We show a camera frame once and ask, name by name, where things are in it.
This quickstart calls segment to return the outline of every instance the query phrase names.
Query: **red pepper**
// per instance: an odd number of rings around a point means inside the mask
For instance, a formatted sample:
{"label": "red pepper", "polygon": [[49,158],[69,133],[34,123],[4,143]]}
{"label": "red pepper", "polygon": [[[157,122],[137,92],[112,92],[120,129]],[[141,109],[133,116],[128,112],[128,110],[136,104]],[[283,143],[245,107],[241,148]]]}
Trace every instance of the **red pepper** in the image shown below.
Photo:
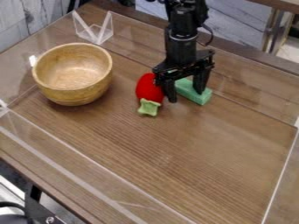
{"label": "red pepper", "polygon": [[134,87],[134,95],[141,103],[137,113],[156,116],[157,108],[162,104],[164,92],[161,87],[154,85],[153,73],[145,73],[138,79]]}

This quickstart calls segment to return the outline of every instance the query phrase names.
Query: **wooden bowl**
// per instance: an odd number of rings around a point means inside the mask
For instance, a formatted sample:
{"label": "wooden bowl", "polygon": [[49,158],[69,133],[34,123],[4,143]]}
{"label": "wooden bowl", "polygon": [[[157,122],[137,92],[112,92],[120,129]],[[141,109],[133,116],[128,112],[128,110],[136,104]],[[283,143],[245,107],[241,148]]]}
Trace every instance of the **wooden bowl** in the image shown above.
{"label": "wooden bowl", "polygon": [[93,102],[106,91],[112,59],[98,46],[73,43],[53,47],[37,60],[32,77],[45,97],[65,106]]}

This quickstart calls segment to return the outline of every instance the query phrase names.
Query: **bowl rim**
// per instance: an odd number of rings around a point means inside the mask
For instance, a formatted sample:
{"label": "bowl rim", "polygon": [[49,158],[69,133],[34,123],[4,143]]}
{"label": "bowl rim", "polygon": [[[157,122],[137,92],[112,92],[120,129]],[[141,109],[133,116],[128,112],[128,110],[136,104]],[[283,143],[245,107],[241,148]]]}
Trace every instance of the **bowl rim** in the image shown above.
{"label": "bowl rim", "polygon": [[[37,76],[37,73],[36,73],[36,67],[37,67],[37,65],[38,65],[40,60],[42,59],[42,57],[44,57],[46,54],[49,54],[49,53],[53,52],[54,50],[62,48],[64,46],[90,46],[90,47],[93,47],[93,48],[97,48],[97,49],[106,55],[106,59],[108,59],[108,68],[106,68],[106,71],[105,71],[104,75],[102,75],[97,80],[94,80],[90,84],[88,84],[88,85],[84,86],[84,87],[77,87],[77,88],[50,87],[46,83],[44,83],[44,82],[40,80],[40,78],[38,78],[38,76]],[[36,60],[36,63],[34,63],[34,65],[33,65],[33,67],[32,67],[32,77],[33,77],[34,81],[37,82],[37,84],[40,84],[42,87],[45,87],[45,88],[48,88],[48,89],[52,89],[52,90],[60,90],[60,91],[72,91],[72,90],[80,90],[80,89],[82,89],[82,88],[88,88],[88,87],[93,86],[94,84],[97,84],[97,83],[98,83],[98,82],[108,76],[108,74],[109,74],[109,72],[110,72],[110,69],[112,69],[112,58],[110,58],[110,55],[109,55],[108,51],[106,51],[102,47],[100,47],[98,45],[93,45],[93,44],[80,43],[80,42],[78,42],[78,43],[69,43],[69,44],[64,44],[64,45],[57,45],[57,46],[54,46],[52,49],[49,49],[46,52],[44,52],[44,53],[41,54],[41,56],[38,57],[38,59]]]}

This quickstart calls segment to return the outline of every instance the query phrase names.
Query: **robotic arm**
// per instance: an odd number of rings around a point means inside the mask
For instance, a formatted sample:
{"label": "robotic arm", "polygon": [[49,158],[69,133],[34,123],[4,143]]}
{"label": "robotic arm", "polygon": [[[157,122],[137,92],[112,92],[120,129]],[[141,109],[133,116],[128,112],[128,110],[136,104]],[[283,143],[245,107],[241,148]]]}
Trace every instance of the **robotic arm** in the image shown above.
{"label": "robotic arm", "polygon": [[154,85],[169,102],[176,102],[174,81],[192,76],[192,87],[201,95],[213,68],[212,50],[196,51],[197,28],[208,19],[205,0],[164,0],[168,26],[164,29],[165,60],[153,68]]}

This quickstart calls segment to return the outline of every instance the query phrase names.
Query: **red toy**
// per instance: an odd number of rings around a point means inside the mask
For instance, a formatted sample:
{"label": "red toy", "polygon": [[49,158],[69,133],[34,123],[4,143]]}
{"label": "red toy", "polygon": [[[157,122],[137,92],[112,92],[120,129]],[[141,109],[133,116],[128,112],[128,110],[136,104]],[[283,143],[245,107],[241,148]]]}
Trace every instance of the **red toy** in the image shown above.
{"label": "red toy", "polygon": [[161,87],[154,85],[153,73],[145,73],[138,79],[134,87],[134,95],[141,103],[137,113],[156,116],[157,108],[162,104],[164,92]]}

